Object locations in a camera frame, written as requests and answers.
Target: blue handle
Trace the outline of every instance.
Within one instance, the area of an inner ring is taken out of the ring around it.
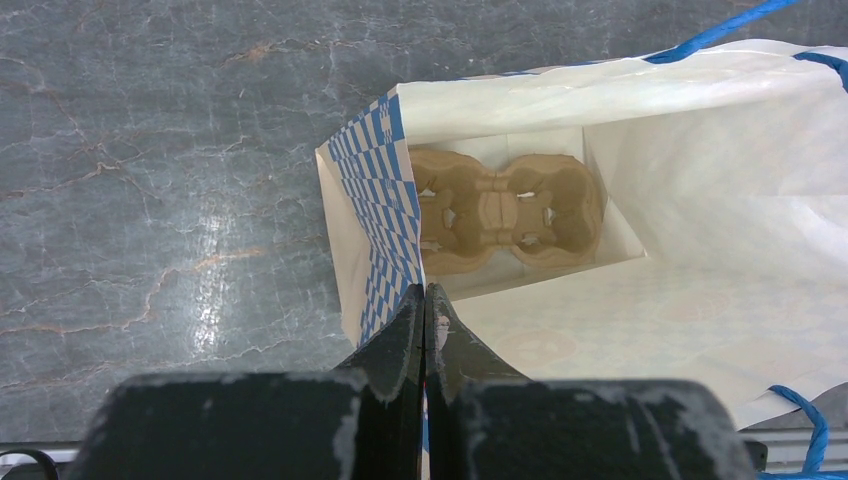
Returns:
[[[765,473],[757,474],[758,480],[848,480],[848,472],[813,473]]]
[[[818,472],[822,462],[824,462],[824,452],[827,450],[827,437],[829,433],[827,420],[825,420],[821,412],[812,403],[802,397],[798,392],[783,385],[772,385],[769,390],[801,407],[801,410],[813,422],[813,436],[810,438],[810,447],[807,449],[807,458],[804,459],[804,466],[801,468],[801,472]]]
[[[691,39],[681,43],[671,50],[655,53],[644,58],[644,60],[654,64],[672,63],[678,60],[683,60],[698,50],[712,45],[716,40],[724,37],[725,35],[729,35],[736,30],[739,30],[739,28],[782,8],[794,5],[798,3],[798,1],[799,0],[767,0],[761,5],[757,5],[750,10],[746,10],[724,23],[720,23],[703,33],[695,35]]]

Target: paper bag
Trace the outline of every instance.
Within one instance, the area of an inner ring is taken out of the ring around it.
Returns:
[[[643,58],[401,84],[333,135],[316,159],[351,341],[438,281],[531,378],[692,379],[740,428],[792,408],[774,383],[814,397],[848,381],[848,49],[700,49],[711,32]],[[494,169],[585,163],[605,200],[594,263],[506,254],[425,278],[419,146]]]

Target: floor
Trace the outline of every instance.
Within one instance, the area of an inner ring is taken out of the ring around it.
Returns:
[[[339,327],[312,150],[398,82],[643,54],[759,0],[5,0],[0,442],[130,375],[307,370]],[[805,0],[733,38],[848,44]]]

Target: printed pattern on bag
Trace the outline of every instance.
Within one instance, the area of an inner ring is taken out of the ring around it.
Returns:
[[[371,243],[361,345],[391,318],[406,288],[423,283],[421,213],[397,93],[392,90],[371,104],[333,135],[328,147]]]

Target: blue rope handle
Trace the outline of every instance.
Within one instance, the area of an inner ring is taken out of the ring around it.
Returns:
[[[848,480],[848,472],[814,473],[765,473],[757,474],[758,480]]]
[[[842,79],[842,88],[848,92],[848,60],[814,52],[802,52],[794,55],[794,58],[796,60],[807,60],[809,62],[821,63],[822,65],[826,65],[836,70],[836,73],[839,74],[839,78]]]
[[[807,458],[804,459],[804,466],[801,468],[801,473],[809,474],[818,472],[822,462],[824,462],[824,452],[827,450],[827,437],[829,434],[827,420],[825,420],[821,412],[812,403],[807,401],[798,392],[783,385],[773,385],[769,390],[801,407],[801,410],[813,422],[813,435],[810,438],[810,447],[807,449]]]
[[[721,37],[739,30],[742,26],[755,20],[759,20],[782,8],[794,5],[795,3],[798,3],[798,1],[799,0],[767,0],[761,5],[757,5],[750,10],[746,10],[724,23],[720,23],[703,33],[695,35],[691,39],[681,43],[671,50],[655,53],[649,57],[645,57],[644,60],[654,64],[672,63],[678,60],[683,60],[698,50],[712,45]]]

